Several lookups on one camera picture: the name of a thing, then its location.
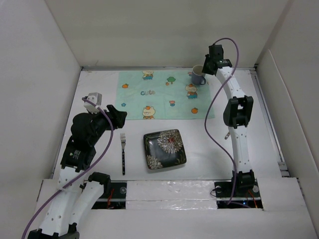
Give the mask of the purple mug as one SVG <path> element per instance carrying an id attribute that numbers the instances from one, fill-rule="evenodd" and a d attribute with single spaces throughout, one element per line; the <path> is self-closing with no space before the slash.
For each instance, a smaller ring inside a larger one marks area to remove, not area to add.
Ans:
<path id="1" fill-rule="evenodd" d="M 202 65 L 195 65 L 192 68 L 191 82 L 194 85 L 205 85 L 206 84 L 205 74 L 202 72 L 202 70 L 203 70 Z"/>

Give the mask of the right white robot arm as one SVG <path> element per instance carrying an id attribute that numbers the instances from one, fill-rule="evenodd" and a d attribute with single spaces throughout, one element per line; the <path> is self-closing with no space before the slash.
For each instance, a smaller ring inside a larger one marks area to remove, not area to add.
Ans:
<path id="1" fill-rule="evenodd" d="M 222 45 L 214 43 L 209 46 L 209 53 L 205 55 L 202 72 L 214 75 L 218 79 L 221 87 L 217 92 L 224 90 L 228 99 L 223 121 L 228 127 L 233 149 L 233 155 L 230 157 L 233 163 L 231 191 L 230 195 L 226 196 L 230 200 L 234 196 L 242 196 L 255 185 L 247 143 L 247 128 L 254 100 L 241 89 L 234 76 L 236 68 L 232 66 L 230 60 L 224 58 Z"/>

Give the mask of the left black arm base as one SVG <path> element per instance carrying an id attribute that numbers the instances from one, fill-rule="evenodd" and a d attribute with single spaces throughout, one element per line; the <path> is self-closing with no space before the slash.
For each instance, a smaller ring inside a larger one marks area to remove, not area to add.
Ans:
<path id="1" fill-rule="evenodd" d="M 126 208 L 127 181 L 112 181 L 110 190 L 93 205 L 93 210 L 122 210 Z"/>

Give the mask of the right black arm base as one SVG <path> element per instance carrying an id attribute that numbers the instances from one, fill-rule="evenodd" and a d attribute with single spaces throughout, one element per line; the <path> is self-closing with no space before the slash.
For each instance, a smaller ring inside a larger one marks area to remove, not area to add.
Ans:
<path id="1" fill-rule="evenodd" d="M 248 189 L 235 189 L 231 202 L 233 183 L 231 181 L 216 181 L 210 195 L 216 199 L 218 209 L 262 209 L 262 200 L 257 181 Z"/>

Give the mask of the green cartoon print cloth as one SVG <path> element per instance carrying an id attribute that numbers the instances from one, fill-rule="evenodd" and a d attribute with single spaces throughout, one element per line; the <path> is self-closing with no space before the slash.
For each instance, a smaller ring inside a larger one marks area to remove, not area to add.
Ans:
<path id="1" fill-rule="evenodd" d="M 191 71 L 123 71 L 118 76 L 116 108 L 127 120 L 192 120 L 214 117 L 208 84 L 197 86 Z"/>

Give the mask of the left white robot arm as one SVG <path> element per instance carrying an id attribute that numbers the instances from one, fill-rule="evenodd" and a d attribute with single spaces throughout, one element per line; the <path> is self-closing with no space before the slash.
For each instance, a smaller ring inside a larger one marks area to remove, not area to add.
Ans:
<path id="1" fill-rule="evenodd" d="M 39 228 L 25 229 L 23 238 L 28 239 L 78 239 L 80 224 L 98 198 L 111 193 L 108 174 L 93 172 L 85 175 L 96 165 L 95 144 L 104 132 L 123 128 L 127 112 L 113 105 L 106 110 L 98 106 L 87 108 L 73 118 L 71 136 L 67 141 L 60 165 L 56 192 L 38 209 L 48 206 L 46 216 Z"/>

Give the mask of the black floral square plate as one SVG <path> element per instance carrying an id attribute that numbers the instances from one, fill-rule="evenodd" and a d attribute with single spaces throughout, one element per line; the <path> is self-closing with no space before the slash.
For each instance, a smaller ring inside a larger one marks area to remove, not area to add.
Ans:
<path id="1" fill-rule="evenodd" d="M 184 165 L 184 144 L 178 129 L 152 132 L 143 136 L 146 164 L 149 170 Z"/>

